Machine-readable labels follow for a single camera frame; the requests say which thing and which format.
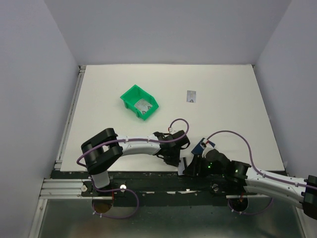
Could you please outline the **grey striped credit card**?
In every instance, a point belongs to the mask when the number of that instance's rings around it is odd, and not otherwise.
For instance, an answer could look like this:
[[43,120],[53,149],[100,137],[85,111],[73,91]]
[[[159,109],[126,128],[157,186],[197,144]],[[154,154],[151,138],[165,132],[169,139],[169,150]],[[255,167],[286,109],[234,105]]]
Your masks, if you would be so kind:
[[177,172],[179,176],[184,175],[183,171],[187,168],[187,158],[180,158],[180,162],[178,164]]

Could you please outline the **blue leather card holder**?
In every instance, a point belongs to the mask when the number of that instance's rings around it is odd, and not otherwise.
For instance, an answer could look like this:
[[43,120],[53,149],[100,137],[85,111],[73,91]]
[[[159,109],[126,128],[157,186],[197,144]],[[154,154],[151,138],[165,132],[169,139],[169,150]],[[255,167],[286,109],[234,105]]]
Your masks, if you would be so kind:
[[200,147],[200,142],[202,141],[202,139],[199,141],[199,143],[192,149],[191,153],[193,155],[200,155],[202,153],[202,148]]

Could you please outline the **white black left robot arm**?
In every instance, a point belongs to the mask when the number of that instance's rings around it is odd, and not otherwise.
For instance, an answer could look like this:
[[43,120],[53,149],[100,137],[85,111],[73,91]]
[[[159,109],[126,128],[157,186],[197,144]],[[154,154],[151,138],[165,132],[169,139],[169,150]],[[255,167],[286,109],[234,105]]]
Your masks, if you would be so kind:
[[118,136],[107,128],[81,145],[88,174],[93,180],[93,191],[104,196],[110,189],[108,169],[121,157],[146,154],[156,156],[170,166],[177,167],[180,151],[188,148],[190,140],[185,131],[154,132],[147,137]]

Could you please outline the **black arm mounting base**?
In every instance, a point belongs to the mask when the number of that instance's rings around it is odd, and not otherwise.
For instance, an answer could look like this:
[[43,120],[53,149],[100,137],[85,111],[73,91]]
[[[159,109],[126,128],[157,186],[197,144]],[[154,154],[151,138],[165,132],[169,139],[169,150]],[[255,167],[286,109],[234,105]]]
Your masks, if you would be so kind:
[[110,184],[96,190],[84,181],[81,195],[102,199],[117,207],[138,204],[147,207],[226,206],[237,211],[249,205],[248,193],[230,184],[222,175],[203,177],[179,176],[176,172],[110,172]]

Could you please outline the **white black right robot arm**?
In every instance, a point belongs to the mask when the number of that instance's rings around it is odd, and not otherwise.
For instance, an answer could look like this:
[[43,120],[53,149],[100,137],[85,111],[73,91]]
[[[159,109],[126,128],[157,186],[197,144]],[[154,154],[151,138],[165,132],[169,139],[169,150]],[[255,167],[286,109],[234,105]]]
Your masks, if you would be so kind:
[[216,149],[206,149],[194,155],[183,174],[192,177],[221,175],[233,194],[243,190],[290,202],[312,219],[317,218],[317,178],[294,178],[258,170],[249,164],[232,161]]

